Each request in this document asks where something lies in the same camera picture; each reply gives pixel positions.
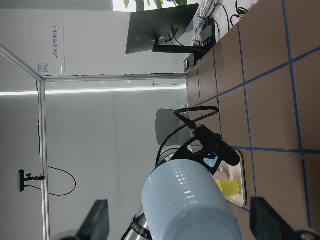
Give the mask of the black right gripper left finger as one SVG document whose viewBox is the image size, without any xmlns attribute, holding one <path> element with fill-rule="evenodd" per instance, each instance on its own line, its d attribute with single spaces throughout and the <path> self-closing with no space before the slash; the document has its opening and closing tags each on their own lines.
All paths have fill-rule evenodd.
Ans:
<svg viewBox="0 0 320 240">
<path fill-rule="evenodd" d="M 80 240 L 107 240 L 109 232 L 108 200 L 96 200 L 76 233 L 76 237 Z"/>
</svg>

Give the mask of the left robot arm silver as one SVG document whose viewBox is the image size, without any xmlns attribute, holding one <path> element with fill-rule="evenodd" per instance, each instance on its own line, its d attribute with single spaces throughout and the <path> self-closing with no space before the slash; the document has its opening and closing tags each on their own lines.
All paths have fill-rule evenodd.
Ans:
<svg viewBox="0 0 320 240">
<path fill-rule="evenodd" d="M 179 147 L 171 147 L 163 150 L 160 153 L 158 163 L 155 164 L 155 168 L 158 168 L 161 165 L 176 159 L 187 159 L 202 164 L 205 168 L 207 168 L 207 170 L 209 170 L 213 177 L 216 177 L 217 171 L 221 164 L 217 153 L 212 148 L 205 145 L 202 146 L 202 148 L 198 151 L 192 151 L 189 149 L 191 143 L 191 141 L 188 141 Z M 123 240 L 152 239 L 145 212 L 142 207 L 132 217 L 129 227 L 121 238 Z"/>
</svg>

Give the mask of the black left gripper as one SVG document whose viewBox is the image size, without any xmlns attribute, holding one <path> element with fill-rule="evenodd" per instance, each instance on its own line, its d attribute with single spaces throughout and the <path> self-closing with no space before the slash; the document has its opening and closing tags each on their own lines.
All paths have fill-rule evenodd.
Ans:
<svg viewBox="0 0 320 240">
<path fill-rule="evenodd" d="M 172 160 L 189 160 L 194 161 L 203 167 L 205 167 L 213 176 L 219 169 L 222 160 L 219 159 L 218 154 L 215 153 L 211 148 L 203 146 L 198 152 L 192 152 L 188 149 L 188 146 L 193 142 L 193 139 L 187 141 L 182 145 L 172 156 Z M 205 159 L 212 160 L 214 165 L 207 164 Z"/>
</svg>

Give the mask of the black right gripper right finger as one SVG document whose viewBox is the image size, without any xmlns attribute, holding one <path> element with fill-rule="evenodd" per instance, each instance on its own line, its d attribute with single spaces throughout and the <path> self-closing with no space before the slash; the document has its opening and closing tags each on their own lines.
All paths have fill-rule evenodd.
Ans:
<svg viewBox="0 0 320 240">
<path fill-rule="evenodd" d="M 298 240 L 292 227 L 263 197 L 250 199 L 250 230 L 256 240 Z"/>
</svg>

